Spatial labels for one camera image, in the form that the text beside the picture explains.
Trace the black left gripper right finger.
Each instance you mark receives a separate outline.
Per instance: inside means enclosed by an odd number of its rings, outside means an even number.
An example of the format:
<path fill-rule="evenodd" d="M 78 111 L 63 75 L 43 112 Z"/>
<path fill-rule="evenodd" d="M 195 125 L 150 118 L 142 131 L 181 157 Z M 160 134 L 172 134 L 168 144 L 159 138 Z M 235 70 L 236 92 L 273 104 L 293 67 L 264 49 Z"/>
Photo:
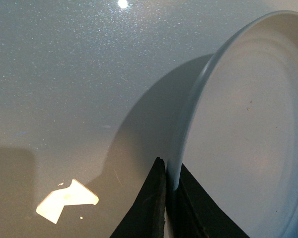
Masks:
<path fill-rule="evenodd" d="M 175 238 L 247 238 L 248 235 L 213 201 L 185 165 L 178 188 L 167 183 L 166 210 Z"/>

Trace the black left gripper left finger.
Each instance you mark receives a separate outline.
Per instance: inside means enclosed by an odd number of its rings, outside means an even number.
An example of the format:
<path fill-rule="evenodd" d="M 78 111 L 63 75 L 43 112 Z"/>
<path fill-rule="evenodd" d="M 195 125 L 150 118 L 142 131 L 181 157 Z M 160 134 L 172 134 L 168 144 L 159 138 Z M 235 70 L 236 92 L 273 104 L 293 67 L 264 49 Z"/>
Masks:
<path fill-rule="evenodd" d="M 162 238 L 165 224 L 166 171 L 157 157 L 133 205 L 112 238 Z"/>

